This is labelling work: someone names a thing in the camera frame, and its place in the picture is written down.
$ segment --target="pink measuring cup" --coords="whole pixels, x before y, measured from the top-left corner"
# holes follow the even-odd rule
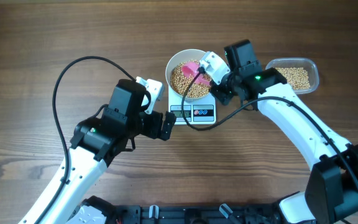
[[[181,70],[186,78],[190,78],[190,77],[193,78],[198,74],[197,69],[199,67],[200,66],[195,62],[187,62],[182,66]],[[195,81],[195,84],[200,84],[200,83],[210,86],[209,81],[205,80],[202,75],[200,75]]]

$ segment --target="grain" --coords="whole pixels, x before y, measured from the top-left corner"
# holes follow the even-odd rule
[[[198,65],[200,64],[200,62],[198,60],[190,60],[188,62],[195,62]],[[185,75],[181,71],[182,66],[186,63],[187,62],[180,63],[178,66],[176,66],[173,69],[172,74],[171,74],[171,87],[173,88],[173,90],[175,90],[175,92],[179,93],[182,96],[185,93],[188,86],[190,85],[191,81],[194,79],[193,76],[191,76],[189,78],[185,77]],[[202,76],[205,80],[211,81],[211,77],[209,77],[209,75],[204,74]],[[194,83],[194,84],[192,84],[186,97],[199,98],[202,96],[206,96],[209,93],[209,88],[210,88],[210,86],[204,85],[202,83],[200,83],[200,84]]]
[[[286,79],[294,90],[307,90],[310,88],[308,72],[303,68],[275,68]]]

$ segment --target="kitchen scale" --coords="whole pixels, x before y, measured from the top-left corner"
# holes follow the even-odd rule
[[[175,124],[186,124],[181,114],[182,97],[168,87],[168,110],[177,117]],[[199,100],[186,101],[183,104],[185,117],[190,124],[214,124],[216,122],[216,102],[212,94],[202,97]]]

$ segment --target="plastic container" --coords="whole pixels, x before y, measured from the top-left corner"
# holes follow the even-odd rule
[[[175,67],[178,66],[182,62],[187,62],[189,60],[201,60],[201,58],[204,56],[204,54],[205,54],[205,51],[202,51],[202,50],[187,49],[187,50],[182,50],[181,52],[175,54],[171,58],[171,60],[169,60],[167,67],[165,68],[165,78],[167,79],[167,83],[168,83],[169,87],[181,99],[183,96],[181,94],[177,93],[171,86],[171,74],[172,74],[173,69],[175,69]],[[199,100],[201,98],[206,97],[207,95],[202,96],[202,97],[197,97],[197,98],[186,97],[185,100],[186,101]]]
[[[277,58],[266,65],[268,68],[303,68],[308,72],[310,88],[305,90],[294,90],[296,94],[311,93],[319,85],[319,77],[316,64],[307,58]]]

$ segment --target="wooden table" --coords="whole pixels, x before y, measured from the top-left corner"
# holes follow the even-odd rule
[[[17,223],[37,200],[63,150],[52,116],[58,74],[85,55],[107,57],[133,76],[165,82],[183,49],[212,50],[250,39],[263,66],[307,57],[320,86],[300,98],[339,134],[358,143],[358,1],[128,1],[0,5],[0,223]],[[99,61],[64,76],[58,116],[66,140],[108,103],[125,76]],[[239,107],[218,105],[223,118]],[[157,111],[168,109],[167,92]],[[136,137],[85,197],[115,205],[273,202],[305,189],[301,154],[258,112],[208,132],[175,126],[163,142]],[[358,213],[349,217],[358,223]]]

